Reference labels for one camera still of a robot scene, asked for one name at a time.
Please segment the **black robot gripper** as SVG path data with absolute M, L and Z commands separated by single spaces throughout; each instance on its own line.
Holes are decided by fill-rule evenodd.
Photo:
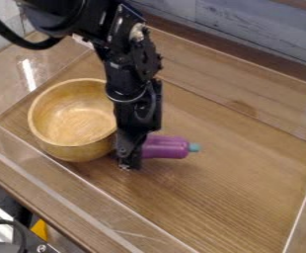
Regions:
M 82 18 L 86 39 L 104 65 L 117 128 L 146 135 L 160 127 L 153 77 L 161 69 L 146 20 L 124 1 L 86 1 Z

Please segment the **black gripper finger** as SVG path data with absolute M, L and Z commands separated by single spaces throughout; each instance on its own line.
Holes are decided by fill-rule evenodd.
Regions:
M 116 132 L 116 156 L 118 167 L 140 170 L 142 164 L 142 145 L 146 140 L 145 133 L 134 133 L 118 129 Z

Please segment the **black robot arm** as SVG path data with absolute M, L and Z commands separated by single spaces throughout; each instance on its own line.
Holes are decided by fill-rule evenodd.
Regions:
M 53 38 L 90 42 L 105 71 L 116 118 L 118 166 L 138 169 L 148 134 L 160 130 L 161 55 L 140 11 L 125 0 L 17 0 L 33 27 Z

